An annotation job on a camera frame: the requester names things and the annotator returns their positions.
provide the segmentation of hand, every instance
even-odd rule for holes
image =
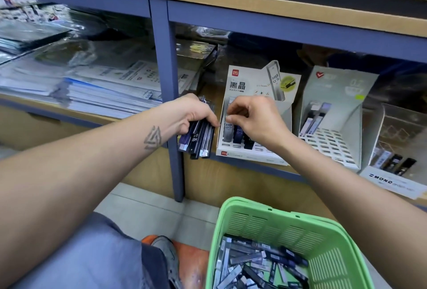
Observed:
[[[283,132],[291,134],[269,97],[241,95],[227,109],[226,121],[242,127],[253,141],[274,151]]]
[[[189,122],[196,121],[206,118],[212,126],[219,127],[220,123],[211,110],[208,104],[203,103],[199,98],[193,94],[188,93],[174,101],[171,101],[171,105],[177,112],[180,112],[182,119],[180,119],[177,134],[183,135],[188,133]]]

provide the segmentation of forearm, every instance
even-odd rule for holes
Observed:
[[[427,215],[283,132],[274,151],[303,177],[393,288],[427,287]]]
[[[0,287],[65,241],[139,162],[177,133],[166,103],[0,162]]]

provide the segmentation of gray pants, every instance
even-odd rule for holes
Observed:
[[[169,281],[161,250],[123,234],[109,218],[94,212],[12,288],[169,289]]]

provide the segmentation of green plastic basket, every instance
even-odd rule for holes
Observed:
[[[224,234],[284,245],[309,261],[310,289],[374,289],[359,248],[337,222],[285,212],[240,197],[220,209],[213,234],[206,289],[212,289],[216,255]]]

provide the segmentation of tile floor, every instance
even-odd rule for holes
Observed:
[[[16,151],[0,146],[0,160],[14,153]],[[219,208],[192,200],[178,203],[171,198],[120,183],[95,211],[109,217],[133,238],[165,235],[208,251]],[[375,288],[391,289],[371,263],[365,260]]]

